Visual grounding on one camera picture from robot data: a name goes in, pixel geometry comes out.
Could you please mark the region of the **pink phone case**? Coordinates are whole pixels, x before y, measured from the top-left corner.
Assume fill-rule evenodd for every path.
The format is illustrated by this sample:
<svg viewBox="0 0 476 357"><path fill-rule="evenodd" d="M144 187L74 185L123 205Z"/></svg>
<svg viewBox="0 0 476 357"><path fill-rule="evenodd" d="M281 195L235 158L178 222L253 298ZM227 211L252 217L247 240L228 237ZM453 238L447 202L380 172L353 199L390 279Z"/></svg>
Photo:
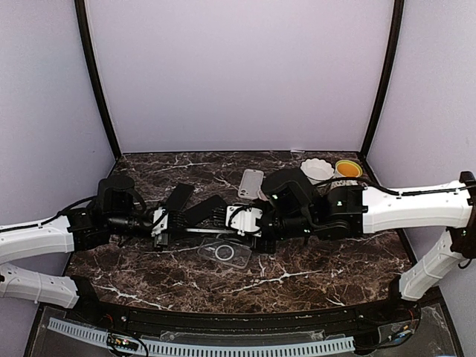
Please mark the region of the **pink phone case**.
<svg viewBox="0 0 476 357"><path fill-rule="evenodd" d="M263 193L263 191L261 189L258 190L258 197L262 201L267 201L268 200L266 195Z"/></svg>

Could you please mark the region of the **clear magsafe phone case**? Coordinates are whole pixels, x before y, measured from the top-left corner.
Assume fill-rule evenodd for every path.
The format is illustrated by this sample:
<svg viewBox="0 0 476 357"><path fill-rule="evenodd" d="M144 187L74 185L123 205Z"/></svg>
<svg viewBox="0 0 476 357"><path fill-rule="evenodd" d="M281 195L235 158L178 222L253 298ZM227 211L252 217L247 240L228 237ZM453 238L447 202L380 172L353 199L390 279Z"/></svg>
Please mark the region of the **clear magsafe phone case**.
<svg viewBox="0 0 476 357"><path fill-rule="evenodd" d="M244 269L251 259L252 251L246 245L229 240L204 238L197 254L206 259L233 268Z"/></svg>

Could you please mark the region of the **black smartphone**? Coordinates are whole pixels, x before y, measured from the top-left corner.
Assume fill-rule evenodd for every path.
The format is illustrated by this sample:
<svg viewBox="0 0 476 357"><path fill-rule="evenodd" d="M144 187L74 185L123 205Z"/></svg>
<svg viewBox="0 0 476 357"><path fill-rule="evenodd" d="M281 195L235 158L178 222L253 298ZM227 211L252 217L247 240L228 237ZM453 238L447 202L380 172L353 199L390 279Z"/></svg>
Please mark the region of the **black smartphone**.
<svg viewBox="0 0 476 357"><path fill-rule="evenodd" d="M226 208L228 204L219 195L213 195L208 199L192 206L184 212L184 217L189 225L196 226L209 219L218 208Z"/></svg>

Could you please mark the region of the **phone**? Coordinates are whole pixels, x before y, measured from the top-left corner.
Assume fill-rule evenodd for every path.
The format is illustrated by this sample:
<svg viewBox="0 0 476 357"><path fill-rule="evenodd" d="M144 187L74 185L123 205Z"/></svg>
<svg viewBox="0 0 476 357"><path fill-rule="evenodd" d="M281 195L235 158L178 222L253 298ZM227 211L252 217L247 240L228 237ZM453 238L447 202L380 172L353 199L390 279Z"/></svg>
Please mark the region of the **phone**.
<svg viewBox="0 0 476 357"><path fill-rule="evenodd" d="M235 234L236 231L229 229L219 228L180 228L176 230L180 233L193 233L193 234Z"/></svg>
<svg viewBox="0 0 476 357"><path fill-rule="evenodd" d="M165 206L169 211L183 210L194 190L192 185L178 183L165 201Z"/></svg>

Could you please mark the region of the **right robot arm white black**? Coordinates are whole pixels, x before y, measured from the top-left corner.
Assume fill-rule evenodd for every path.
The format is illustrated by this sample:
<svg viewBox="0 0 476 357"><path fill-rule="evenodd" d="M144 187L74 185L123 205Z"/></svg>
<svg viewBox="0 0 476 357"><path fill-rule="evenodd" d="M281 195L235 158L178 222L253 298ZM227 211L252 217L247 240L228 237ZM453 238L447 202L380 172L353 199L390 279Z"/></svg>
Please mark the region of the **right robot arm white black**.
<svg viewBox="0 0 476 357"><path fill-rule="evenodd" d="M385 189L337 186L320 196L299 169L272 173L262 184L270 210L252 208L244 226L266 240L314 234L320 239L343 239L398 228L441 226L434 246L391 284L390 298L379 315L388 323L408 311L429 288L463 261L475 259L475 177L469 171L456 181L430 187Z"/></svg>

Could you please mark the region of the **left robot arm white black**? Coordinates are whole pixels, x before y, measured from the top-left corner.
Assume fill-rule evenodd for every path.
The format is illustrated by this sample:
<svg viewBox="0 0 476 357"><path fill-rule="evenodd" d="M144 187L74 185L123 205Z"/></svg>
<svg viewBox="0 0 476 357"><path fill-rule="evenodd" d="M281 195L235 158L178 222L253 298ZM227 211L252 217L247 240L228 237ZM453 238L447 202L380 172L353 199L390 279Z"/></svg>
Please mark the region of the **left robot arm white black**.
<svg viewBox="0 0 476 357"><path fill-rule="evenodd" d="M167 206L149 209L128 176L99 181L94 196L81 199L48 219L1 227L1 296L75 309L99 324L105 309L89 279L53 276L12 264L55 253L89 251L109 244L113 235L152 238L164 227Z"/></svg>

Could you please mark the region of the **white phone case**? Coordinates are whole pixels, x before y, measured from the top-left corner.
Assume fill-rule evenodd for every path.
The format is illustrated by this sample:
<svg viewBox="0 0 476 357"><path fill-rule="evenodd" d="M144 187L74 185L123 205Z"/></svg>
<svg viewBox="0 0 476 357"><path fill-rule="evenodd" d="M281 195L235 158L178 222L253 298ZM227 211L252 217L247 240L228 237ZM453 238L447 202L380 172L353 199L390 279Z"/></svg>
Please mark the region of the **white phone case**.
<svg viewBox="0 0 476 357"><path fill-rule="evenodd" d="M264 172L260 170L245 169L238 189L238 197L255 200L260 197L261 184Z"/></svg>

